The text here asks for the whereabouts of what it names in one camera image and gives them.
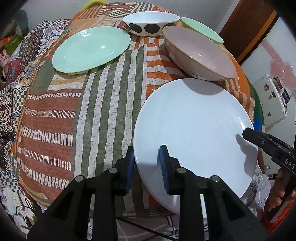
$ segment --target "table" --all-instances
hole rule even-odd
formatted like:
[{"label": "table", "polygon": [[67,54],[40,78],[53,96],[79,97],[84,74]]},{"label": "table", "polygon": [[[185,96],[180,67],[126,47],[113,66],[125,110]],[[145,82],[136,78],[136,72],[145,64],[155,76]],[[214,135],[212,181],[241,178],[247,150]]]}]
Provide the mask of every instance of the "table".
[{"label": "table", "polygon": [[[100,175],[125,156],[146,98],[162,84],[185,77],[169,59],[162,36],[132,35],[122,55],[86,74],[54,70],[53,54],[68,37],[95,26],[126,29],[122,18],[140,11],[171,12],[149,3],[120,2],[77,13],[35,70],[19,120],[16,150],[21,184],[46,207],[75,176]],[[241,91],[241,83],[247,81],[239,71],[238,76],[217,84],[252,119],[255,103],[247,91]],[[148,193],[138,172],[131,193],[116,200],[116,209],[125,216],[168,213]]]}]

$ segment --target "pink bowl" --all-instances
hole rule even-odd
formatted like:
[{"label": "pink bowl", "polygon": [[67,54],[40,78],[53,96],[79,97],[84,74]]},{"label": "pink bowl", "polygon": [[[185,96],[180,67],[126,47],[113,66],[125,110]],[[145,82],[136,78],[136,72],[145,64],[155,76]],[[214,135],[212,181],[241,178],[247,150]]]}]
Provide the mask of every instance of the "pink bowl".
[{"label": "pink bowl", "polygon": [[170,58],[190,76],[209,81],[236,76],[231,59],[218,45],[198,32],[167,26],[163,28],[163,37]]}]

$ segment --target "light green bowl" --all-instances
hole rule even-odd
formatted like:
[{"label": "light green bowl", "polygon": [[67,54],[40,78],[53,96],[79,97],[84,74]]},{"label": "light green bowl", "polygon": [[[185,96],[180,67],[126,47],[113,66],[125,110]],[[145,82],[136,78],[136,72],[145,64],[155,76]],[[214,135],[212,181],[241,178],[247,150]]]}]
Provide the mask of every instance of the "light green bowl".
[{"label": "light green bowl", "polygon": [[206,36],[208,39],[212,40],[216,44],[222,44],[224,43],[223,39],[217,34],[214,30],[209,28],[208,26],[195,21],[191,18],[181,18],[182,25],[185,28],[194,30],[204,36]]}]

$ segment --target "checkered pattern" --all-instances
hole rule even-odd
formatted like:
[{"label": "checkered pattern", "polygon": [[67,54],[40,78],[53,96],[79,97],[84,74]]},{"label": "checkered pattern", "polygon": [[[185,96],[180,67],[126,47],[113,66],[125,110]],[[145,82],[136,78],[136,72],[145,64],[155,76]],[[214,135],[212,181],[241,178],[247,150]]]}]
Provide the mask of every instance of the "checkered pattern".
[{"label": "checkered pattern", "polygon": [[15,176],[11,172],[4,173],[0,170],[0,179],[3,185],[8,185],[13,192],[24,194],[22,189],[19,187],[17,182],[15,181]]},{"label": "checkered pattern", "polygon": [[45,28],[49,28],[50,26],[53,26],[55,24],[58,24],[61,20],[55,20],[55,21],[48,21],[48,20],[43,20],[40,24],[38,24],[33,30],[37,31],[39,29],[45,29]]},{"label": "checkered pattern", "polygon": [[19,113],[22,109],[22,106],[26,99],[27,89],[28,88],[26,86],[16,86],[13,89],[12,109],[14,114]]}]

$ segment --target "hand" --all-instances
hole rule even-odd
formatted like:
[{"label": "hand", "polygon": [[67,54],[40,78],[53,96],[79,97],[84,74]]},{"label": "hand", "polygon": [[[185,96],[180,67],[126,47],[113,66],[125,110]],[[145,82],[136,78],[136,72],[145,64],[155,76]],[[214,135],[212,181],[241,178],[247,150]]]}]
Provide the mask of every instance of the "hand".
[{"label": "hand", "polygon": [[[285,172],[286,171],[283,168],[278,171],[278,177],[274,182],[274,186],[270,190],[264,210],[268,211],[270,207],[275,208],[281,204],[281,197],[285,195],[285,185],[283,184],[282,180]],[[296,198],[296,188],[292,191],[291,197],[293,200]]]}]

